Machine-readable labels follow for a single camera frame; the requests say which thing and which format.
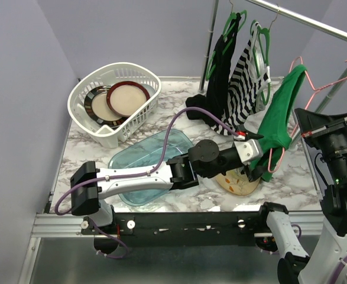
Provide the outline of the green tank top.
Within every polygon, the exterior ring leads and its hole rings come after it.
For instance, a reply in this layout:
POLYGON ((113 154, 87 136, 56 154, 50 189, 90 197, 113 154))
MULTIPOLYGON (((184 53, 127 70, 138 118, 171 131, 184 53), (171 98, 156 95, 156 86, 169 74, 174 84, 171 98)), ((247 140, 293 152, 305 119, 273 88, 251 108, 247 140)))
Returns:
POLYGON ((264 136, 259 142, 264 152, 261 161, 265 166, 265 173, 260 178, 265 182, 271 180, 272 171, 278 168, 277 164, 292 142, 287 128, 288 121, 301 84, 306 77, 306 70, 307 68, 300 64, 284 78, 273 95, 258 129, 258 134, 264 136))

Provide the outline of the black white striped tank top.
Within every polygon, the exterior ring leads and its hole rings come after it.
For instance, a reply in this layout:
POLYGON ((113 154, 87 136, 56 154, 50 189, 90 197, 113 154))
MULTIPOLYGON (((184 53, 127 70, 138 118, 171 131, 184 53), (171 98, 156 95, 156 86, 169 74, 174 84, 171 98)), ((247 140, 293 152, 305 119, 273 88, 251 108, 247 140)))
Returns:
POLYGON ((227 105, 220 119, 233 131, 244 124, 248 116, 265 110, 257 105, 259 82, 252 62, 252 35, 241 53, 228 83, 227 105))

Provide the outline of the green hanger with striped top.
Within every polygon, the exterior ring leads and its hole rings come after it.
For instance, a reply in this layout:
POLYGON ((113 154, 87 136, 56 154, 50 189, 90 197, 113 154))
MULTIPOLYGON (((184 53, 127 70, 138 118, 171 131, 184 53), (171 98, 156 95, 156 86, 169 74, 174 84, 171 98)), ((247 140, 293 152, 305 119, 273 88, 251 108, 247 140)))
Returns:
POLYGON ((263 28, 257 20, 253 20, 250 27, 252 35, 252 55, 255 71, 259 82, 257 105, 265 107, 270 100, 270 31, 263 28))

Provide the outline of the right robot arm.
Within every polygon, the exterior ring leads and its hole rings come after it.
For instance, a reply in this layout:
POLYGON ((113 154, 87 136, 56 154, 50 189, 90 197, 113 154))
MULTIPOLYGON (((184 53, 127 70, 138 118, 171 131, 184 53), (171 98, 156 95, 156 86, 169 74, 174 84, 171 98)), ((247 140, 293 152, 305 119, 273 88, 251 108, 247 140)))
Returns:
POLYGON ((264 203, 256 225, 275 239, 280 283, 342 283, 347 276, 347 113, 294 112, 304 141, 321 152, 333 179, 320 202, 325 217, 319 241, 312 254, 303 249, 284 205, 264 203))

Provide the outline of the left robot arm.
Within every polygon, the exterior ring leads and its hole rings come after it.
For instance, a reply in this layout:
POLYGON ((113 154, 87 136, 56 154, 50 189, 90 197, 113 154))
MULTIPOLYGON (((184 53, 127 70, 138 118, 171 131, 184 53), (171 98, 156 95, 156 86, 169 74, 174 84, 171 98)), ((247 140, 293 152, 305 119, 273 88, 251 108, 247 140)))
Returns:
POLYGON ((187 153, 155 165, 128 169, 104 169, 94 161, 83 163, 70 178, 71 213, 88 216, 103 234, 115 226, 114 209, 105 199, 122 193, 149 189, 183 190, 227 171, 249 170, 251 162, 263 155, 261 134, 238 132, 232 147, 220 150, 212 140, 201 140, 187 153))

